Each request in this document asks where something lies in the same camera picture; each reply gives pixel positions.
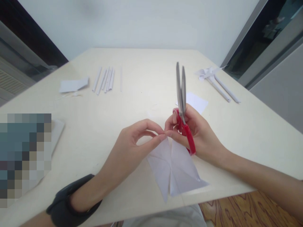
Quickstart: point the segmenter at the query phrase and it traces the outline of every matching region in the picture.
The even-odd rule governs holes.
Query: white table
[[[176,107],[176,62],[185,66],[187,92],[208,100],[202,116],[232,152],[303,179],[303,136],[225,72],[218,77],[242,101],[228,103],[194,72],[214,63],[195,50],[90,49],[0,108],[3,113],[52,113],[65,129],[52,157],[52,170],[33,190],[2,213],[0,226],[18,226],[45,210],[57,191],[80,177],[97,173],[120,130],[152,118],[164,128]],[[99,96],[92,86],[100,66],[116,69],[114,88]],[[120,66],[123,91],[120,92]],[[82,96],[61,98],[60,81],[89,76]],[[193,157],[209,186],[169,197],[164,203],[146,160],[82,225],[96,226],[254,190],[231,174]]]

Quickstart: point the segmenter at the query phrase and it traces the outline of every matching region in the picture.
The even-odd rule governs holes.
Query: wooden floor
[[[263,192],[255,191],[199,204],[205,220],[221,226],[303,226]]]

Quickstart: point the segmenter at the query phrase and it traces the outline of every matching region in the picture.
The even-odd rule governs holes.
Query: red scissors handle
[[[190,149],[187,148],[189,154],[191,156],[195,155],[196,154],[196,146],[195,146],[195,143],[193,141],[193,135],[192,135],[192,132],[189,129],[189,126],[187,124],[183,123],[183,121],[182,121],[182,119],[179,115],[179,109],[178,108],[175,108],[173,110],[173,112],[177,113],[177,124],[178,124],[179,130],[181,131],[183,136],[187,137],[187,140],[188,140],[188,143],[189,143],[189,148],[190,148]]]

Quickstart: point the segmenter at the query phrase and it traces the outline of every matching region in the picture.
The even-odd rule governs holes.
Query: scissors
[[[187,149],[190,155],[196,154],[196,146],[193,141],[193,135],[189,129],[189,126],[185,122],[186,112],[186,87],[185,87],[185,71],[182,66],[182,86],[180,85],[180,71],[179,62],[177,62],[177,97],[178,97],[178,108],[175,108],[173,112],[177,113],[177,125],[182,135],[187,137],[189,148]]]

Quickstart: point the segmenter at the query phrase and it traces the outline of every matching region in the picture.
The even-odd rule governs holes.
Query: white pants
[[[125,220],[122,227],[206,227],[198,204]]]

